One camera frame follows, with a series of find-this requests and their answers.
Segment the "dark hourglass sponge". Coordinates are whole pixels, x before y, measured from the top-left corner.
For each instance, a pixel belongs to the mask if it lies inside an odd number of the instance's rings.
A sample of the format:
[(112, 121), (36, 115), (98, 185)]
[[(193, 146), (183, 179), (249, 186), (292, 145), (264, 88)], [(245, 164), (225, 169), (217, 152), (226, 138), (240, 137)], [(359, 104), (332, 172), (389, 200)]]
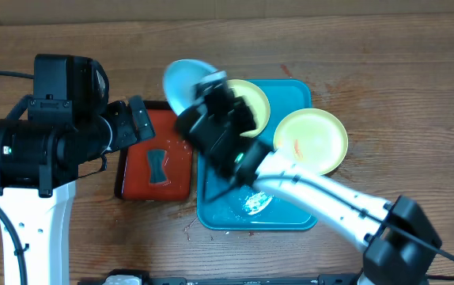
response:
[(164, 184), (168, 178), (165, 174), (165, 163), (167, 161), (167, 152), (162, 149), (152, 149), (147, 151), (147, 161), (149, 164), (151, 184)]

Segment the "light blue plate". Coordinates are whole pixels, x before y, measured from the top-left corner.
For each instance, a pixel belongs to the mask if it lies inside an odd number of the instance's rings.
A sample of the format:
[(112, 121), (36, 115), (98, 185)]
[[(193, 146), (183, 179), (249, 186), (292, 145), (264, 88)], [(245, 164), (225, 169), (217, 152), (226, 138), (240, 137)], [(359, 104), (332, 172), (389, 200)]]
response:
[(180, 59), (170, 63), (164, 72), (163, 90), (170, 108), (178, 116), (195, 100), (195, 86), (218, 69), (197, 59)]

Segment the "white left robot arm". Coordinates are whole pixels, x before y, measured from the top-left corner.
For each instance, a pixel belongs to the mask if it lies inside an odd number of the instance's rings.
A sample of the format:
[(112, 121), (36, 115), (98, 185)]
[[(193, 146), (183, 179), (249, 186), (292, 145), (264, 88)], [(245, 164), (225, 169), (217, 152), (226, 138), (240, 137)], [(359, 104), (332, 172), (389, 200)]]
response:
[(0, 223), (7, 284), (68, 284), (79, 165), (152, 139), (143, 100), (24, 97), (0, 119)]

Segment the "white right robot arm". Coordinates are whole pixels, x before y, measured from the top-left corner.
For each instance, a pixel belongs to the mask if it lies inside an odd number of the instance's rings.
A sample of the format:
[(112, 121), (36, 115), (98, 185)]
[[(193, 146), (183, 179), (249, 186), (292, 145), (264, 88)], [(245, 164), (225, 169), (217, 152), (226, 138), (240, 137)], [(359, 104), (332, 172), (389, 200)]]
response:
[(362, 254), (358, 284), (426, 284), (441, 239), (422, 208), (354, 191), (307, 170), (258, 139), (252, 112), (224, 83), (165, 93), (177, 131), (230, 188), (243, 185), (290, 202), (325, 222)]

